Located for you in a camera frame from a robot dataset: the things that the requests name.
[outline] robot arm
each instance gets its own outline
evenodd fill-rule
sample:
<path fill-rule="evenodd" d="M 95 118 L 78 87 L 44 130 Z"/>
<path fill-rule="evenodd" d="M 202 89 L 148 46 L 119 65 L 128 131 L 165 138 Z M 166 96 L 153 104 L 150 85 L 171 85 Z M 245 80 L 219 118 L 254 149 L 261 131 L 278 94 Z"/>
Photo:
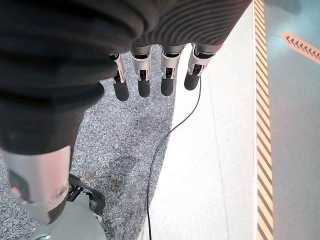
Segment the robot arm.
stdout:
<path fill-rule="evenodd" d="M 119 53 L 131 51 L 139 94 L 150 94 L 151 48 L 161 45 L 161 92 L 173 92 L 193 43 L 184 86 L 193 90 L 251 0 L 3 0 L 0 3 L 0 147 L 12 193 L 39 223 L 67 201 L 84 112 L 112 79 L 129 97 Z"/>

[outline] yellow and black striped tape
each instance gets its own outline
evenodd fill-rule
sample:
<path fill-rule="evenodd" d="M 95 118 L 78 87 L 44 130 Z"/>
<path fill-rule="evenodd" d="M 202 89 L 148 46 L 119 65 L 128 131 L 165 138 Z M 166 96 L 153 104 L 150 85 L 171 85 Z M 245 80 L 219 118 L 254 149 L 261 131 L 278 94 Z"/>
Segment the yellow and black striped tape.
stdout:
<path fill-rule="evenodd" d="M 273 186 L 267 45 L 263 0 L 254 0 L 256 59 L 257 239 L 273 240 Z"/>

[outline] gray carpet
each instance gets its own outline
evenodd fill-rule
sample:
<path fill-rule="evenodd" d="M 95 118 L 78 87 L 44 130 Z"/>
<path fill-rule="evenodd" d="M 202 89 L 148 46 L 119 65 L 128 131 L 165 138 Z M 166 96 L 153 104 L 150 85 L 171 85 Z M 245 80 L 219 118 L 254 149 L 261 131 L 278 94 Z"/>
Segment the gray carpet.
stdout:
<path fill-rule="evenodd" d="M 105 96 L 86 112 L 74 152 L 72 173 L 106 198 L 102 225 L 108 240 L 137 239 L 146 216 L 145 198 L 153 152 L 170 129 L 174 95 L 161 94 L 160 48 L 153 47 L 151 94 L 138 94 L 131 57 L 124 55 L 130 97 L 116 99 L 112 83 L 103 82 Z M 161 149 L 154 165 L 151 192 L 164 159 Z M 7 171 L 0 156 L 0 239 L 21 240 L 37 224 L 10 194 Z"/>

